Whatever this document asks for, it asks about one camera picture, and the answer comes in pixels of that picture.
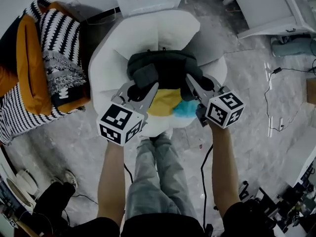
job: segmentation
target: brown box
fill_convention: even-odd
[[[307,79],[307,102],[316,105],[316,78]]]

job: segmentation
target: gray floor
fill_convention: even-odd
[[[247,180],[252,191],[261,186],[274,198],[285,187],[278,174],[286,152],[311,123],[314,106],[305,103],[304,73],[283,71],[276,75],[272,82],[273,89],[267,94],[270,114],[274,120],[283,117],[286,127],[289,122],[291,124],[283,132],[273,131],[272,138],[268,138],[264,98],[264,92],[268,88],[265,65],[269,64],[272,69],[282,66],[304,70],[311,67],[313,58],[274,58],[270,39],[266,36],[238,40],[236,31],[246,29],[246,21],[241,12],[226,12],[220,0],[185,0],[181,2],[180,8],[190,11],[198,19],[208,20],[210,27],[221,37],[228,65],[226,85],[234,89],[247,103],[242,120],[231,128],[240,181]],[[105,36],[113,25],[113,20],[115,17],[111,16],[104,25],[88,26],[88,31],[82,35],[88,52],[91,53]],[[96,112],[89,103],[85,112],[71,114],[15,138],[6,147],[7,152],[18,169],[29,169],[41,191],[49,186],[52,176],[62,177],[63,170],[70,169],[79,181],[78,194],[96,200],[106,148],[105,140],[98,137],[96,118]],[[185,129],[174,130],[172,141],[180,152],[190,196],[198,219],[202,222],[204,194],[200,166],[211,145],[210,130],[201,128],[195,120]],[[137,140],[134,140],[125,149],[125,163],[132,172],[136,146]],[[214,233],[219,234],[223,224],[219,213],[213,210],[211,164],[212,157],[207,161],[204,171],[208,190],[206,221],[212,223],[216,230]],[[126,188],[129,185],[129,176],[126,174]],[[75,225],[95,218],[97,206],[85,198],[72,198],[66,210],[71,224]]]

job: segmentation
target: white cube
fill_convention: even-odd
[[[99,135],[124,146],[142,129],[144,115],[111,102],[97,119]]]
[[[245,104],[234,91],[224,93],[209,100],[205,116],[221,128],[226,128],[239,120]]]

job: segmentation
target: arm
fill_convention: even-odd
[[[120,227],[125,209],[124,148],[112,142],[105,152],[98,202],[97,217],[112,219]]]
[[[212,183],[214,202],[224,217],[226,211],[240,202],[238,172],[229,130],[208,122],[213,134]]]

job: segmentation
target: yellow cloth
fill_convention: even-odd
[[[148,113],[159,117],[170,116],[181,101],[180,89],[159,89]]]

